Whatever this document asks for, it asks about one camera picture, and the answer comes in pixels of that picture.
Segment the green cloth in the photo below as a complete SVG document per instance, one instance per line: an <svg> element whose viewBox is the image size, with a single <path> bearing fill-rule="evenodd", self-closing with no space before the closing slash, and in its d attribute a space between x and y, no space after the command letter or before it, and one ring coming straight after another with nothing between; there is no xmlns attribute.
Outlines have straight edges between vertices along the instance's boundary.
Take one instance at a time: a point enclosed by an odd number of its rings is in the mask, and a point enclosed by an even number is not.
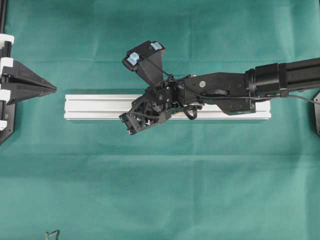
<svg viewBox="0 0 320 240"><path fill-rule="evenodd" d="M144 89L121 63L146 41L177 77L320 57L318 0L9 0L12 57L58 91L17 104L0 146L0 239L314 240L313 105L275 99L261 122L64 119L74 89ZM313 98L316 90L299 93Z"/></svg>

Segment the white clip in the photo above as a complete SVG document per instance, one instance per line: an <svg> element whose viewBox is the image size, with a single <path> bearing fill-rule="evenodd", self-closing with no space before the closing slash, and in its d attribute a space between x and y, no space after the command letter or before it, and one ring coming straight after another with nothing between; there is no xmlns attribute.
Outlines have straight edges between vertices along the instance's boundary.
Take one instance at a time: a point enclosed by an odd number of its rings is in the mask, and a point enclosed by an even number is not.
<svg viewBox="0 0 320 240"><path fill-rule="evenodd" d="M131 63L133 66L137 64L138 60L139 55L136 52L131 53L130 56L127 58L127 61Z"/></svg>
<svg viewBox="0 0 320 240"><path fill-rule="evenodd" d="M151 43L150 45L154 48L154 50L162 49L162 46L157 41Z"/></svg>
<svg viewBox="0 0 320 240"><path fill-rule="evenodd" d="M15 43L15 37L12 35L0 33L0 49L5 46L5 42L10 42L13 45Z"/></svg>
<svg viewBox="0 0 320 240"><path fill-rule="evenodd" d="M7 127L7 124L8 124L7 121L0 120L0 131L5 129Z"/></svg>
<svg viewBox="0 0 320 240"><path fill-rule="evenodd" d="M2 71L4 67L12 68L14 66L14 59L11 57L2 57L0 59L0 76L2 75Z"/></svg>

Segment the robotic arm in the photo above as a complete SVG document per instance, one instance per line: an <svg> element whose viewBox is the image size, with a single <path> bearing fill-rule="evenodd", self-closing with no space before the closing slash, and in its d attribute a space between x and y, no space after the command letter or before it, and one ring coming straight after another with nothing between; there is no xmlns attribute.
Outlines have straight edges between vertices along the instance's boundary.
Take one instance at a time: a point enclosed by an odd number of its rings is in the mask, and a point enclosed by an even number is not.
<svg viewBox="0 0 320 240"><path fill-rule="evenodd" d="M122 63L149 87L120 115L130 135L166 122L184 112L190 120L204 104L217 105L225 114L256 112L256 103L274 98L300 98L290 92L320 88L320 58L257 66L245 73L217 72L175 79L162 69L165 47L146 41L128 51Z"/></svg>

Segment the silver metal bar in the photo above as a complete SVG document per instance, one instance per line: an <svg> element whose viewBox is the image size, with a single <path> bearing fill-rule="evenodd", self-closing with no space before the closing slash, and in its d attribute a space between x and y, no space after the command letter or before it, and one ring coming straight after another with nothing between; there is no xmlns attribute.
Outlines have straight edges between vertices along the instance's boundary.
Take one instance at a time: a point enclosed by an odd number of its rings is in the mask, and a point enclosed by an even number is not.
<svg viewBox="0 0 320 240"><path fill-rule="evenodd" d="M67 94L64 118L68 120L118 120L119 115L131 109L131 102L140 94ZM267 120L271 118L269 101L257 102L256 113L227 115L216 105L206 104L198 111L197 120ZM172 116L174 120L187 120L183 113Z"/></svg>

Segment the black frame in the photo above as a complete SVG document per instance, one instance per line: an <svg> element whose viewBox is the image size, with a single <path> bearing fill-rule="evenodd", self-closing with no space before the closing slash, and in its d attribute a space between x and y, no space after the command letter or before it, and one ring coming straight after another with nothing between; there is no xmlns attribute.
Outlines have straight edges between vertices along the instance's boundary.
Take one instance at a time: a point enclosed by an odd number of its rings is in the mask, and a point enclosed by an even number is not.
<svg viewBox="0 0 320 240"><path fill-rule="evenodd" d="M5 33L7 5L8 5L7 0L1 0L0 34ZM3 57L10 57L10 52L8 52L7 56L3 56ZM7 121L7 127L4 130L0 131L0 144L2 144L11 134L14 133L15 116L16 116L16 104L6 105L4 102L0 103L0 120Z"/></svg>

